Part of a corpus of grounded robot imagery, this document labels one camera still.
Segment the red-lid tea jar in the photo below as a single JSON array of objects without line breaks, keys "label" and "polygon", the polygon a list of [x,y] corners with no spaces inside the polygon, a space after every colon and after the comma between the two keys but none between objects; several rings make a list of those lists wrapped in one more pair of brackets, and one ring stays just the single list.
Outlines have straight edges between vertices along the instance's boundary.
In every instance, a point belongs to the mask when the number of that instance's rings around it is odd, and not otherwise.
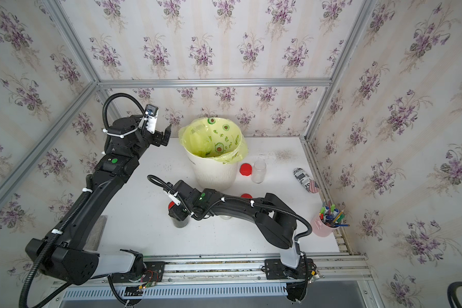
[{"label": "red-lid tea jar", "polygon": [[175,205],[171,202],[168,205],[168,214],[173,224],[177,228],[184,228],[188,225],[190,217],[188,212],[183,208],[182,205]]},{"label": "red-lid tea jar", "polygon": [[252,182],[261,184],[264,182],[267,171],[267,165],[264,160],[259,159],[254,162],[252,167]]}]

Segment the red jar lid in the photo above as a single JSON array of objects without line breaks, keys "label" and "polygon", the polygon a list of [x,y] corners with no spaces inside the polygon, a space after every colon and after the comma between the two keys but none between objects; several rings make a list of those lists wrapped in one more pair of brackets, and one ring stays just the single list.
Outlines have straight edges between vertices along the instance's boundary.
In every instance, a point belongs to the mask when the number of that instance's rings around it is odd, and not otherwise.
[{"label": "red jar lid", "polygon": [[252,196],[252,195],[250,195],[250,194],[247,194],[247,193],[245,193],[245,194],[242,194],[242,195],[241,195],[241,197],[242,197],[242,198],[246,198],[246,199],[252,199],[252,198],[253,198],[253,196]]},{"label": "red jar lid", "polygon": [[249,177],[253,173],[253,167],[248,163],[241,164],[239,172],[242,176]]}]

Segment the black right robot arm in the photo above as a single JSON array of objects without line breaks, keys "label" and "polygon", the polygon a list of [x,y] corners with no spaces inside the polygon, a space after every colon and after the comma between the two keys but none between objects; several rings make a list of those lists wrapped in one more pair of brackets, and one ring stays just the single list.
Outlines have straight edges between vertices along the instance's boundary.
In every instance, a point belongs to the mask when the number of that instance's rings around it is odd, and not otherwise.
[{"label": "black right robot arm", "polygon": [[300,239],[309,236],[313,228],[303,217],[289,208],[278,196],[266,193],[262,198],[226,195],[215,189],[199,191],[180,180],[175,185],[155,175],[147,179],[162,188],[174,205],[169,216],[183,222],[187,218],[201,221],[214,216],[229,216],[255,224],[265,240],[280,250],[283,266],[297,270],[306,262],[300,250]]}]

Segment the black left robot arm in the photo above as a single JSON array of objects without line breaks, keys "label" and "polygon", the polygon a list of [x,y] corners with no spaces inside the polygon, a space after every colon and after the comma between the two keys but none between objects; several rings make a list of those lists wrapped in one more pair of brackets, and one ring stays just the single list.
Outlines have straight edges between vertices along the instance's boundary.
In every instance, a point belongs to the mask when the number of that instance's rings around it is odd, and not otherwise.
[{"label": "black left robot arm", "polygon": [[[116,98],[129,99],[141,114],[119,118],[110,124],[107,109]],[[103,157],[94,173],[87,175],[85,187],[68,213],[43,239],[32,239],[26,245],[25,252],[33,264],[24,280],[19,307],[27,307],[37,273],[65,282],[38,303],[38,307],[44,307],[69,286],[82,285],[92,278],[110,278],[120,273],[138,281],[146,273],[143,256],[138,252],[120,250],[113,254],[100,254],[86,250],[85,245],[110,200],[139,166],[144,152],[151,145],[168,145],[171,127],[164,132],[156,131],[158,113],[157,106],[148,104],[142,107],[129,94],[113,94],[106,100],[102,109],[103,132],[107,136]]]}]

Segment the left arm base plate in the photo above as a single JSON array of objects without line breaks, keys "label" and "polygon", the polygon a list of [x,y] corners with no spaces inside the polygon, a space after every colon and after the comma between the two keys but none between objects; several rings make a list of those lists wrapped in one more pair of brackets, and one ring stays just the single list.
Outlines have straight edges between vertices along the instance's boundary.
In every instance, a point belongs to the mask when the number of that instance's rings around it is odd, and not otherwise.
[{"label": "left arm base plate", "polygon": [[128,273],[116,273],[113,274],[112,280],[114,284],[135,283],[155,286],[156,283],[162,282],[165,267],[166,263],[162,261],[145,261],[144,272],[141,275],[131,277]]}]

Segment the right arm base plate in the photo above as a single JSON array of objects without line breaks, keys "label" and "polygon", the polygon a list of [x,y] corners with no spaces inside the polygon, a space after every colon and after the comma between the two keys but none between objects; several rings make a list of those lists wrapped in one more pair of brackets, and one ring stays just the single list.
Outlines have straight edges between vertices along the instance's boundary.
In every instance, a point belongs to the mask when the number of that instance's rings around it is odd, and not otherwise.
[{"label": "right arm base plate", "polygon": [[316,264],[312,259],[307,262],[300,259],[296,268],[289,268],[281,263],[279,259],[267,259],[261,270],[266,275],[267,280],[284,280],[284,279],[310,279],[316,274]]}]

